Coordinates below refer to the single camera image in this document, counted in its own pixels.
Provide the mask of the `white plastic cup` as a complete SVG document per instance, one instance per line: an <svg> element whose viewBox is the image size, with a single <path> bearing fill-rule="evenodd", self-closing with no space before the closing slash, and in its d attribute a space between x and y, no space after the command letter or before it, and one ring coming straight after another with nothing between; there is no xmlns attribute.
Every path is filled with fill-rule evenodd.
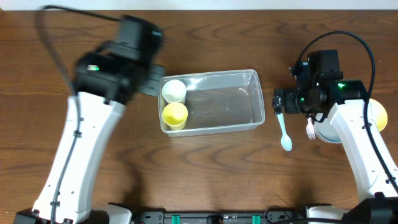
<svg viewBox="0 0 398 224"><path fill-rule="evenodd" d="M187 88L180 80L170 80L162 87L162 96L167 103L185 103Z"/></svg>

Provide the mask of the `yellow plastic cup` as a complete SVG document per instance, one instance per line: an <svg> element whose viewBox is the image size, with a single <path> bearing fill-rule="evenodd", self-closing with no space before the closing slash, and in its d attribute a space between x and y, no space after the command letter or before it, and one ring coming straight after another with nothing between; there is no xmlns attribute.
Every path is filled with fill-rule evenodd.
<svg viewBox="0 0 398 224"><path fill-rule="evenodd" d="M162 112L162 120L174 131L185 127L188 118L187 107L182 103L170 103Z"/></svg>

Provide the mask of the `pink plastic fork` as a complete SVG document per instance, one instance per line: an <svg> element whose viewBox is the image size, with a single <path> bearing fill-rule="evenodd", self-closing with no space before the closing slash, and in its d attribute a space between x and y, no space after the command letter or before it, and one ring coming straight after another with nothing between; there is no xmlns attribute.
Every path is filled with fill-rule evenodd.
<svg viewBox="0 0 398 224"><path fill-rule="evenodd" d="M306 132L309 139L316 140L315 130L310 117L307 118Z"/></svg>

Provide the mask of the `light blue plastic spoon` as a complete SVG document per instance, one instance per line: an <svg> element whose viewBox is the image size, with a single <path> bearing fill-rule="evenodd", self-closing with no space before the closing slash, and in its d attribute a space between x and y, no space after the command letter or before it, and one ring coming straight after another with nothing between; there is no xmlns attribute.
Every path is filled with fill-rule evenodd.
<svg viewBox="0 0 398 224"><path fill-rule="evenodd" d="M292 145L292 140L286 131L284 115L282 113L277 114L277 119L280 124L281 132L282 132L282 136L280 139L281 146L284 148L284 150L291 151L293 148L293 145Z"/></svg>

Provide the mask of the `grey plastic bowl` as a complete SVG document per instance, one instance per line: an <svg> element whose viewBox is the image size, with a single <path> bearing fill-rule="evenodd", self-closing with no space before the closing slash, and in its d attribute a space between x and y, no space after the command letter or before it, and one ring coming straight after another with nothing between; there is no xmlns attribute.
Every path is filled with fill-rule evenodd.
<svg viewBox="0 0 398 224"><path fill-rule="evenodd" d="M331 144L341 144L340 137L330 124L328 118L325 118L322 123L314 122L313 126L316 136L321 141Z"/></svg>

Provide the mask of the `yellow plastic bowl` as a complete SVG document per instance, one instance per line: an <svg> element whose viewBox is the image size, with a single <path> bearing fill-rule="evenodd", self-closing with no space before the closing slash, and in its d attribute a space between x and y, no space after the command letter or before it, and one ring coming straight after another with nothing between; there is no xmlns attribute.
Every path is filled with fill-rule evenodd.
<svg viewBox="0 0 398 224"><path fill-rule="evenodd" d="M376 122L376 126L379 131L382 131L386 126L388 122L388 115L386 109L383 107L383 105L380 104L380 102L370 99L369 104L371 105L371 111L374 117L374 120Z"/></svg>

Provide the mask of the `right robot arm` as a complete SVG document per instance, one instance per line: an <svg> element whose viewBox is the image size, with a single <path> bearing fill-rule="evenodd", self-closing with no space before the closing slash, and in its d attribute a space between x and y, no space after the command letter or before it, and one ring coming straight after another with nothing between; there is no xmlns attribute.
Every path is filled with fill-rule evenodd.
<svg viewBox="0 0 398 224"><path fill-rule="evenodd" d="M308 205L291 223L397 223L397 166L379 133L360 80L345 80L336 50L319 50L290 70L295 88L274 90L280 127L283 114L322 114L336 131L356 181L359 203L351 210Z"/></svg>

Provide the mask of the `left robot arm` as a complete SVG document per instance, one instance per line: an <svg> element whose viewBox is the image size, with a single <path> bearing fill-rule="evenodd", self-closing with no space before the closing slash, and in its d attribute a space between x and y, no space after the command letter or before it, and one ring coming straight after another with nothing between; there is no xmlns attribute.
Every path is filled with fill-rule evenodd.
<svg viewBox="0 0 398 224"><path fill-rule="evenodd" d="M132 210L116 203L93 208L91 198L108 141L135 93L156 95L164 68L153 64L161 29L122 16L115 40L86 53L75 67L62 138L34 206L16 223L135 223Z"/></svg>

